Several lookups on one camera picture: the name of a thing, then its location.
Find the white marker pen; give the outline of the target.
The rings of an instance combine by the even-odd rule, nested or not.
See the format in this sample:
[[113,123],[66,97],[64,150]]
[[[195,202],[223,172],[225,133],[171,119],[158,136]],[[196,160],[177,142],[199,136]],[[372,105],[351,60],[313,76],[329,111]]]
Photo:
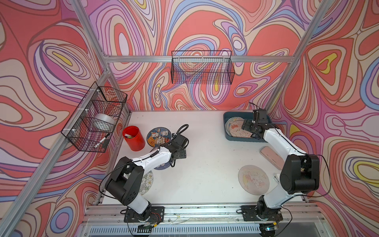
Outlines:
[[95,149],[106,149],[109,144],[109,139],[107,137],[103,137],[95,146]]

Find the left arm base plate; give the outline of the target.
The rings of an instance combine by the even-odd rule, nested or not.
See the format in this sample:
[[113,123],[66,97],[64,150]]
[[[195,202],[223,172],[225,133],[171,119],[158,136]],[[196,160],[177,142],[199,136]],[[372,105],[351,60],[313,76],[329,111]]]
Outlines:
[[120,214],[124,215],[124,222],[130,223],[150,223],[159,224],[164,221],[164,206],[148,206],[147,209],[139,214],[131,208],[124,209]]

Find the silver tape roll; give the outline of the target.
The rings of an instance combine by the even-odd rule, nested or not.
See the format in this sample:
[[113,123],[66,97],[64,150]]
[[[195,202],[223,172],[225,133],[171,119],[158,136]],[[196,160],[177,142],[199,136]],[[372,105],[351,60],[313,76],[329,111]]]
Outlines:
[[92,119],[92,126],[102,132],[112,132],[116,121],[109,115],[97,114]]

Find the purple good luck bunny coaster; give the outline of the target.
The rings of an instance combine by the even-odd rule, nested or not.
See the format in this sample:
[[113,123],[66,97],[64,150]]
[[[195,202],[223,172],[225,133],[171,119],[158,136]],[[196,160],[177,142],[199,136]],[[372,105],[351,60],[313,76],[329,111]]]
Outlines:
[[167,163],[164,163],[164,164],[157,166],[155,168],[155,170],[164,170],[164,169],[167,169],[169,167],[171,167],[170,162],[167,162]]

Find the white green flowers coaster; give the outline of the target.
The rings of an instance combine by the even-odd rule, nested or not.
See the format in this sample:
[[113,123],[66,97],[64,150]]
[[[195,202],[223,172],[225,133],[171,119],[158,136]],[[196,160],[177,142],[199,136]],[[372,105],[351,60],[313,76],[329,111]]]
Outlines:
[[152,187],[154,182],[154,174],[152,171],[149,171],[142,178],[139,193],[141,195],[146,194]]

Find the pink checkered bunny coaster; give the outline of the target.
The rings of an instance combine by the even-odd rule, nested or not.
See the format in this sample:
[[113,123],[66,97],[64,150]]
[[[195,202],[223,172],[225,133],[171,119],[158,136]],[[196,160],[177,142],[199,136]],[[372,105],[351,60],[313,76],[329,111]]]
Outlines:
[[227,120],[226,132],[232,137],[249,138],[252,133],[242,129],[244,119],[241,117],[231,117]]

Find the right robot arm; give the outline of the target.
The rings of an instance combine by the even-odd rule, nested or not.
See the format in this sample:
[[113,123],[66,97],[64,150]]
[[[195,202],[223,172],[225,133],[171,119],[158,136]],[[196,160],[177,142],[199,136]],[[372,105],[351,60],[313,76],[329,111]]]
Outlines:
[[269,143],[284,161],[279,184],[257,202],[256,212],[261,219],[280,211],[282,205],[292,198],[319,188],[318,156],[306,153],[291,142],[275,124],[269,122],[266,110],[254,110],[253,118],[245,119],[242,129],[252,133],[252,137]]

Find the dark blue cartoon animals coaster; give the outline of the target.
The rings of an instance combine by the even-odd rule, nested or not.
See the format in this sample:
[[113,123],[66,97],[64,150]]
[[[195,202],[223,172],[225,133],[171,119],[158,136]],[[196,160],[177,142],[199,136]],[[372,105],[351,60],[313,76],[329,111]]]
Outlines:
[[160,146],[172,138],[171,131],[165,127],[153,128],[147,135],[147,143],[151,147]]

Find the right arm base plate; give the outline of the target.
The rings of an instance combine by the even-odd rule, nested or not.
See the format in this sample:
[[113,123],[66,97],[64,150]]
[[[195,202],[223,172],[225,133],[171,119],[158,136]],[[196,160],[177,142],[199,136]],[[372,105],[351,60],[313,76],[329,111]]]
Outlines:
[[280,222],[283,220],[281,209],[257,207],[256,205],[242,205],[241,213],[244,221]]

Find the pink cartoon girl coaster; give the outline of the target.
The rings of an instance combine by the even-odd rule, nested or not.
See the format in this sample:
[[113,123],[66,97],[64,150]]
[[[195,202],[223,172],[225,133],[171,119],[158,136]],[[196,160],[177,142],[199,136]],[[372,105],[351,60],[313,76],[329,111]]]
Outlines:
[[252,195],[264,195],[268,192],[270,180],[267,174],[253,165],[243,166],[238,172],[238,181],[241,187]]

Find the pink rectangular pad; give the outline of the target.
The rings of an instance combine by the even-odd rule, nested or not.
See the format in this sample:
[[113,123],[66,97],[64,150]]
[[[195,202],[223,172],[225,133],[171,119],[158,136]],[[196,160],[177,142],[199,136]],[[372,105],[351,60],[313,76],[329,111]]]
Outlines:
[[283,169],[284,160],[271,147],[264,146],[261,148],[260,154],[278,170]]

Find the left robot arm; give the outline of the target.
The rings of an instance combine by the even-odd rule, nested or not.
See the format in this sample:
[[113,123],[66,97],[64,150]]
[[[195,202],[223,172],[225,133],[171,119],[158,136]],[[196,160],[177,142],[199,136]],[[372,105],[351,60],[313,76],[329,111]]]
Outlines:
[[105,190],[122,205],[131,208],[143,220],[151,215],[151,203],[140,194],[142,179],[156,167],[186,157],[188,138],[177,134],[169,142],[156,147],[144,156],[121,158],[105,183]]

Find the red plastic cup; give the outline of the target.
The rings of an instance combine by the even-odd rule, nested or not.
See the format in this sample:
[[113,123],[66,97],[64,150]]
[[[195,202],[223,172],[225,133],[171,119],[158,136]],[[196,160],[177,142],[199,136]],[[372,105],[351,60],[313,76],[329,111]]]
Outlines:
[[141,151],[146,145],[140,129],[136,126],[126,127],[122,131],[122,135],[129,148],[134,152]]

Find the teal plastic storage box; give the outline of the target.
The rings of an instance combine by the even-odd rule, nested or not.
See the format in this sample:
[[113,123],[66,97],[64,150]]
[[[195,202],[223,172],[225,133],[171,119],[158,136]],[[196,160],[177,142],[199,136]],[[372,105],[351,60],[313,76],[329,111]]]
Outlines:
[[223,114],[225,137],[230,141],[265,143],[262,138],[251,137],[252,133],[243,130],[242,124],[246,119],[254,119],[253,112],[225,112]]

